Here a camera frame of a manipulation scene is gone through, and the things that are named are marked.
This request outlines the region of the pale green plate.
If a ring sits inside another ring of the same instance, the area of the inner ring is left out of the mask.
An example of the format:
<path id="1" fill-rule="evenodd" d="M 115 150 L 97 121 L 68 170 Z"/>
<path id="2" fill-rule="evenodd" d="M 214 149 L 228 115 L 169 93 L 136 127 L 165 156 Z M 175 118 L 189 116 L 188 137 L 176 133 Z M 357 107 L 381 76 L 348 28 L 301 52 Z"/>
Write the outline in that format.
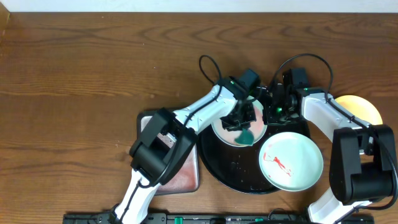
<path id="1" fill-rule="evenodd" d="M 299 192 L 317 183 L 323 172 L 323 156 L 308 137 L 293 132 L 268 138 L 259 152 L 263 176 L 278 189 Z"/>
<path id="2" fill-rule="evenodd" d="M 256 113 L 256 121 L 251 123 L 251 127 L 248 128 L 253 135 L 254 135 L 254 144 L 257 143 L 265 134 L 267 125 L 264 124 L 263 121 L 263 105 L 258 101 L 253 102 L 255 113 Z M 233 146 L 233 147 L 248 147 L 248 146 L 240 146 L 239 144 L 236 144 L 234 139 L 238 137 L 242 131 L 227 131 L 226 129 L 223 129 L 221 125 L 221 120 L 218 119 L 215 122 L 211 124 L 211 127 L 213 128 L 213 131 L 215 132 L 216 136 L 224 143 L 227 145 Z"/>

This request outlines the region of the green yellow sponge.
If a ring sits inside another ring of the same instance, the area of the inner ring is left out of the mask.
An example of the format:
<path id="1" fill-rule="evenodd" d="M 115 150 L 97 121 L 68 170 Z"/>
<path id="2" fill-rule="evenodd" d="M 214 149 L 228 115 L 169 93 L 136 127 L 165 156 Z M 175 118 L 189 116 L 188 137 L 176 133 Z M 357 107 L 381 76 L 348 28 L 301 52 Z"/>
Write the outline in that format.
<path id="1" fill-rule="evenodd" d="M 240 146 L 252 146 L 254 144 L 254 135 L 248 129 L 243 129 L 241 134 L 234 139 Z"/>

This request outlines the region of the yellow plate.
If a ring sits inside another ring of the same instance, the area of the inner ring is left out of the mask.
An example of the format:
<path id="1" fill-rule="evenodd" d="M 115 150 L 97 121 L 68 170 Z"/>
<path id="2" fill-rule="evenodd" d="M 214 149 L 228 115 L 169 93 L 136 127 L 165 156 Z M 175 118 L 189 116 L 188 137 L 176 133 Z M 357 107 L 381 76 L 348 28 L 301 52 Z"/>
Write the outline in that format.
<path id="1" fill-rule="evenodd" d="M 361 120 L 373 125 L 383 124 L 381 115 L 376 107 L 362 97 L 344 95 L 336 98 L 335 101 Z"/>

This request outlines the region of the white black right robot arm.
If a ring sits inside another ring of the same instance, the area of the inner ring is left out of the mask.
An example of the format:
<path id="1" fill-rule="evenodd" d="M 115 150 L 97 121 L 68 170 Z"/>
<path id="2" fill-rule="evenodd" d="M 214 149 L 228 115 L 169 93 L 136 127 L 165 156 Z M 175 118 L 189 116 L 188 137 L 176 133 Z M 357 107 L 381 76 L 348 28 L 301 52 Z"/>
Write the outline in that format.
<path id="1" fill-rule="evenodd" d="M 308 84 L 272 84 L 266 121 L 305 119 L 331 142 L 329 189 L 307 208 L 312 223 L 341 223 L 358 210 L 385 210 L 397 202 L 394 133 L 339 105 L 328 91 Z"/>

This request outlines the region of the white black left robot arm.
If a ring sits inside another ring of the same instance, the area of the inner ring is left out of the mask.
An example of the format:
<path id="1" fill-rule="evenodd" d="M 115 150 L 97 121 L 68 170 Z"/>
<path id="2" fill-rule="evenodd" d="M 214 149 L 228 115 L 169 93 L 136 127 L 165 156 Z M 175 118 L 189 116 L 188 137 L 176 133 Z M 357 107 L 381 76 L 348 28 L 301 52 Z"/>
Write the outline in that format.
<path id="1" fill-rule="evenodd" d="M 181 169 L 198 134 L 232 113 L 258 84 L 258 78 L 224 78 L 184 109 L 158 110 L 130 148 L 131 181 L 110 223 L 141 223 L 157 189 Z"/>

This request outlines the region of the round black tray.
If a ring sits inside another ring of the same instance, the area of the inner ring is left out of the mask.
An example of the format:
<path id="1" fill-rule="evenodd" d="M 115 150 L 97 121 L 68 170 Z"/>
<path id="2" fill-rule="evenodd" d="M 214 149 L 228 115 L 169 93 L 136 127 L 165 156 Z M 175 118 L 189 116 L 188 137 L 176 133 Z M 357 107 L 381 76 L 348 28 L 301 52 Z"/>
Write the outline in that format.
<path id="1" fill-rule="evenodd" d="M 222 142 L 211 124 L 200 133 L 198 153 L 208 171 L 222 184 L 247 194 L 270 194 L 278 191 L 263 176 L 259 167 L 259 152 L 271 136 L 294 132 L 310 137 L 306 121 L 286 125 L 269 125 L 263 137 L 253 146 L 233 147 Z"/>

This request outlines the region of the rectangular black soapy water tray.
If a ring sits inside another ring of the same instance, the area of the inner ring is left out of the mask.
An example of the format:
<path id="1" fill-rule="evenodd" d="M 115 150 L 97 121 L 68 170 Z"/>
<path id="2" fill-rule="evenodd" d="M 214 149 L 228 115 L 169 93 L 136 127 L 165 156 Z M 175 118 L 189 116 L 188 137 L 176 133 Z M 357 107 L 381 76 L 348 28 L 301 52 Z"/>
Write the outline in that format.
<path id="1" fill-rule="evenodd" d="M 141 135 L 155 110 L 143 111 L 137 115 L 137 138 Z M 161 185 L 155 195 L 182 194 L 196 191 L 200 186 L 197 146 L 194 145 L 186 161 L 176 175 L 165 185 Z"/>

